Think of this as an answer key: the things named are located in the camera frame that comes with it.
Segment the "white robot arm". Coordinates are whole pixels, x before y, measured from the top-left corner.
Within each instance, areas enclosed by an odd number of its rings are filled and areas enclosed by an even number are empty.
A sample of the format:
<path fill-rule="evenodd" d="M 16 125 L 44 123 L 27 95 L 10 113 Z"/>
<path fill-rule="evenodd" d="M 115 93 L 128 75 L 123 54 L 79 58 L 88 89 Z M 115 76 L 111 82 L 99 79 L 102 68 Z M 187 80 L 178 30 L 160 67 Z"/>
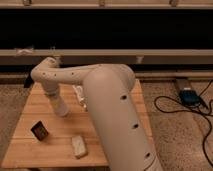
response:
<path fill-rule="evenodd" d="M 95 64 L 62 68 L 47 57 L 31 71 L 58 116 L 68 114 L 60 84 L 83 89 L 86 109 L 111 171 L 163 171 L 131 97 L 135 74 L 125 64 Z"/>

